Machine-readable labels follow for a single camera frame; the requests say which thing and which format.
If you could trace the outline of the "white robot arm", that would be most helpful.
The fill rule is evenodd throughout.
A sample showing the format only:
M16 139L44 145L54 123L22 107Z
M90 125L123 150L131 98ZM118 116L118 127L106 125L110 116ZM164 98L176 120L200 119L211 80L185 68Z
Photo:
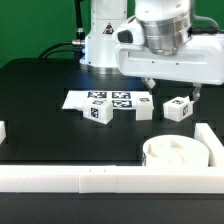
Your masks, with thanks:
M188 82L200 97L204 84L224 84L224 34L217 23L196 29L194 0L91 0L91 31L81 66L100 74L122 73Z

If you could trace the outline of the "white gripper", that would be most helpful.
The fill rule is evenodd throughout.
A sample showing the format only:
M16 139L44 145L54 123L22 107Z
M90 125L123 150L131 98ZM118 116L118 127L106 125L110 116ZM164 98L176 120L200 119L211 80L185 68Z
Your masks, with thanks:
M143 28L132 16L113 33L119 71L126 76L142 77L151 95L153 79L193 84L192 100L201 96L201 84L224 83L224 35L193 35L176 54L158 55L143 45Z

